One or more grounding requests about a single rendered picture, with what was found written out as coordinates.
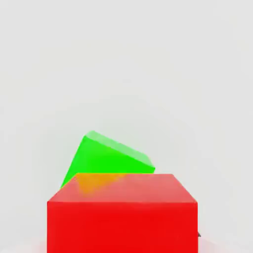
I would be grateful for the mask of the small red cube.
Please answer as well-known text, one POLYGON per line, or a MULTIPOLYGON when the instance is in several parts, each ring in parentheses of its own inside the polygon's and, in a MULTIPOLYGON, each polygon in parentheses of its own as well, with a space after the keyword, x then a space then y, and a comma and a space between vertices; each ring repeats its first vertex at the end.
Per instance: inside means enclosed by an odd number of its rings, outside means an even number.
POLYGON ((78 173, 47 202, 47 253, 198 253, 198 203, 172 174, 78 173))

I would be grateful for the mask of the small green cube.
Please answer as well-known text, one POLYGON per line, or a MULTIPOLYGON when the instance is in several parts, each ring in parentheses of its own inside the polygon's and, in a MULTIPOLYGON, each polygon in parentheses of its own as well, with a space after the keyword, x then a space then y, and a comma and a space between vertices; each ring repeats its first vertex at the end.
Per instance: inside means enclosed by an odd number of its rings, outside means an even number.
POLYGON ((154 173, 147 155, 100 133, 89 131, 81 140, 62 182, 77 173, 154 173))

